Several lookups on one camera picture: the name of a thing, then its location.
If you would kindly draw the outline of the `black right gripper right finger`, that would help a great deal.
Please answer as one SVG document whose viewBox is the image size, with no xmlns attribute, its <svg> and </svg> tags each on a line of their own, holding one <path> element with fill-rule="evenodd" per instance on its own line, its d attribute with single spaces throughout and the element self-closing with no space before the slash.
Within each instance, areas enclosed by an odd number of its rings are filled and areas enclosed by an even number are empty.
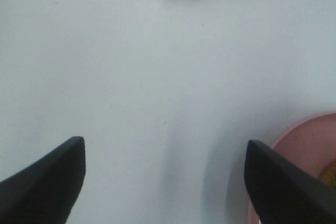
<svg viewBox="0 0 336 224">
<path fill-rule="evenodd" d="M 259 140 L 248 141 L 244 182 L 261 223 L 335 223 L 335 190 Z"/>
</svg>

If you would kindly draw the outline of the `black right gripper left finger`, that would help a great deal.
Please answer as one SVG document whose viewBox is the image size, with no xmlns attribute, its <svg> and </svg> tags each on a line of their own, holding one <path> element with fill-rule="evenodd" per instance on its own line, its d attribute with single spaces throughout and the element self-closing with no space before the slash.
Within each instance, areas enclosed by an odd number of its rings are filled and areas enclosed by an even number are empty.
<svg viewBox="0 0 336 224">
<path fill-rule="evenodd" d="M 74 136 L 1 181 L 1 223 L 66 223 L 85 174 L 85 141 Z"/>
</svg>

